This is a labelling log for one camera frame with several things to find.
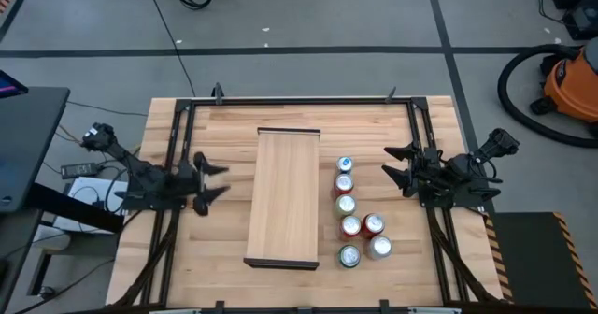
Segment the concrete floor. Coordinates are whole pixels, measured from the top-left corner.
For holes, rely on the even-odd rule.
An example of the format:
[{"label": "concrete floor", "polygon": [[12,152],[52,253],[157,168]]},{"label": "concrete floor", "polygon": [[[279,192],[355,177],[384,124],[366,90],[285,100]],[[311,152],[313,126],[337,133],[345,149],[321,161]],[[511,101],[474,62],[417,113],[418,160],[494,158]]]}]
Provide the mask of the concrete floor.
[{"label": "concrete floor", "polygon": [[[598,248],[592,238],[598,230],[598,187],[593,177],[597,150],[554,143],[506,116],[496,96],[496,81],[513,55],[479,50],[480,54],[454,55],[455,70],[447,65],[453,58],[448,44],[481,48],[555,41],[574,44],[562,26],[538,15],[536,0],[437,0],[439,9],[430,0],[214,0],[203,11],[189,11],[178,0],[157,1],[174,39],[181,40],[178,46],[189,50],[182,60],[200,96],[209,95],[216,81],[227,95],[238,96],[386,94],[396,86],[399,95],[453,95],[460,104],[464,131],[472,139],[475,132],[480,143],[493,128],[505,128],[521,146],[517,158],[496,162],[505,184],[495,208],[560,211],[591,283],[598,284]],[[547,13],[558,14],[551,0],[545,4]],[[448,37],[438,34],[439,16]],[[422,47],[420,52],[426,53],[372,52],[375,49],[340,53],[340,49],[339,53],[246,54],[251,52],[248,48],[266,44],[269,48]],[[0,41],[4,56],[0,69],[29,86],[68,87],[74,101],[145,112],[151,97],[191,94],[177,57],[143,57],[150,50],[168,49],[172,44],[151,0],[24,0]],[[43,55],[49,50],[62,57],[8,57],[24,51]],[[118,54],[116,50],[140,51],[126,57],[69,56],[69,51],[81,50],[110,50],[112,55]],[[510,82],[522,107],[537,94],[536,66],[533,61],[523,65]],[[548,119],[559,128],[583,133],[561,117]],[[145,124],[143,118],[73,106],[67,107],[62,124],[82,135],[95,121],[115,126],[126,146],[140,142]],[[46,162],[58,167],[101,159],[55,138]],[[37,180],[55,189],[64,186],[45,167]],[[35,255],[32,251],[8,312],[35,301],[24,296],[27,268],[32,268]],[[66,285],[103,259],[91,255],[57,259],[46,284]],[[103,267],[34,313],[100,307],[110,270],[110,265]]]}]

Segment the wooden table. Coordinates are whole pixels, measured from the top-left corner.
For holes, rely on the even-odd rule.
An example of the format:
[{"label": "wooden table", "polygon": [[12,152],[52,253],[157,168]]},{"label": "wooden table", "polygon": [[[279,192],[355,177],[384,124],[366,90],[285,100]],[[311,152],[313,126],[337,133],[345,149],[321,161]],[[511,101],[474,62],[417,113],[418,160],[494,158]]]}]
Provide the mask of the wooden table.
[{"label": "wooden table", "polygon": [[[153,99],[142,159],[164,162],[174,104],[172,98]],[[452,99],[432,96],[428,104],[444,158],[464,152]],[[418,120],[425,139],[421,116]],[[182,121],[176,159],[185,127]],[[320,267],[314,272],[253,269],[243,263],[258,127],[321,129]],[[399,105],[199,107],[191,152],[200,150],[211,163],[229,166],[229,173],[209,184],[228,183],[232,188],[211,207],[208,217],[200,218],[189,207],[181,213],[168,306],[214,307],[217,300],[224,300],[226,307],[376,307],[379,299],[389,299],[391,306],[441,305],[425,211],[417,199],[405,199],[380,169],[382,164],[405,168],[406,163],[396,161],[383,148],[402,147],[411,139],[406,108]],[[384,235],[393,244],[392,256],[377,262],[364,258],[352,270],[336,262],[342,244],[336,239],[338,221],[333,216],[331,190],[335,161],[343,155],[355,162],[356,215],[381,213],[387,222]],[[107,303],[122,296],[147,261],[154,214],[144,211],[121,235]],[[452,216],[463,260],[490,293],[502,297],[482,218],[458,208]],[[452,267],[445,260],[456,298]],[[153,281],[152,300],[157,299],[160,269],[154,274],[158,277]]]}]

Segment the computer monitor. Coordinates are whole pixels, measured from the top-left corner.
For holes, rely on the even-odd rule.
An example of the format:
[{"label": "computer monitor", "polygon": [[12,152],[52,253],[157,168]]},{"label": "computer monitor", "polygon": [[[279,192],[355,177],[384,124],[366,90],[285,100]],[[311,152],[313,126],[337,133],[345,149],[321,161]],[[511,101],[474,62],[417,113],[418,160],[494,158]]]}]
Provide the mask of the computer monitor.
[{"label": "computer monitor", "polygon": [[0,99],[28,92],[29,89],[23,84],[0,70]]}]

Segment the wooden board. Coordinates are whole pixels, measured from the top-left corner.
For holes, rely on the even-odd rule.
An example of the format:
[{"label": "wooden board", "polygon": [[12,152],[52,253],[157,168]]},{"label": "wooden board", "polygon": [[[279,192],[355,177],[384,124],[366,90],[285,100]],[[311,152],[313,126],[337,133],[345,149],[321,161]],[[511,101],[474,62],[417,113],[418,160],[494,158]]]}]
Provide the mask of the wooden board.
[{"label": "wooden board", "polygon": [[320,131],[258,129],[249,238],[251,267],[318,267]]},{"label": "wooden board", "polygon": [[[174,103],[174,99],[152,101],[143,159],[164,162]],[[428,103],[444,157],[464,152],[452,99],[428,97]],[[201,150],[211,163],[229,166],[229,173],[213,177],[209,184],[230,183],[231,190],[214,203],[206,218],[191,209],[182,213],[170,307],[214,307],[217,300],[224,300],[227,307],[375,307],[379,299],[389,299],[392,306],[441,304],[425,212],[416,199],[405,199],[380,169],[382,164],[406,167],[383,150],[411,141],[404,106],[199,107],[195,118],[192,152]],[[182,123],[179,138],[184,127]],[[321,130],[320,267],[316,271],[254,269],[242,261],[247,251],[257,127]],[[182,142],[178,144],[177,158]],[[335,161],[341,155],[355,162],[356,215],[381,213],[387,222],[384,234],[393,244],[392,256],[379,262],[363,259],[352,270],[341,269],[335,258],[342,244],[336,240],[331,190]],[[463,260],[489,292],[501,296],[482,218],[464,209],[454,209],[452,215]],[[122,234],[108,303],[122,296],[146,262],[152,225],[153,212],[144,212]],[[448,268],[449,282],[456,290],[451,271]]]}]

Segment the vacuum hose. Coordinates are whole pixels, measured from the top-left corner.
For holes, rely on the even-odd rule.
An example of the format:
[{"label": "vacuum hose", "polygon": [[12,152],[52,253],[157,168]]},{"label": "vacuum hose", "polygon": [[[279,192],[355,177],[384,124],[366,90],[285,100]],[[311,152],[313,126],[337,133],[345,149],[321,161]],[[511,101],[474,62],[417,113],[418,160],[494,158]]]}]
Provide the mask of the vacuum hose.
[{"label": "vacuum hose", "polygon": [[526,116],[520,110],[518,110],[515,107],[515,105],[513,105],[513,102],[511,102],[511,99],[508,97],[506,85],[508,83],[508,78],[511,76],[513,70],[519,64],[521,64],[521,62],[527,60],[528,58],[543,53],[551,53],[559,58],[573,60],[576,59],[576,57],[579,55],[579,50],[568,48],[558,44],[545,44],[529,48],[528,50],[515,56],[515,58],[513,58],[513,60],[511,60],[511,62],[509,62],[505,66],[505,69],[503,69],[503,72],[501,73],[501,77],[498,78],[498,98],[500,99],[501,104],[505,108],[506,112],[511,117],[513,117],[513,119],[542,136],[571,146],[582,148],[598,148],[598,140],[596,139],[570,136],[559,131],[555,131],[551,128],[548,128],[547,126],[537,121],[534,121],[532,118]]}]

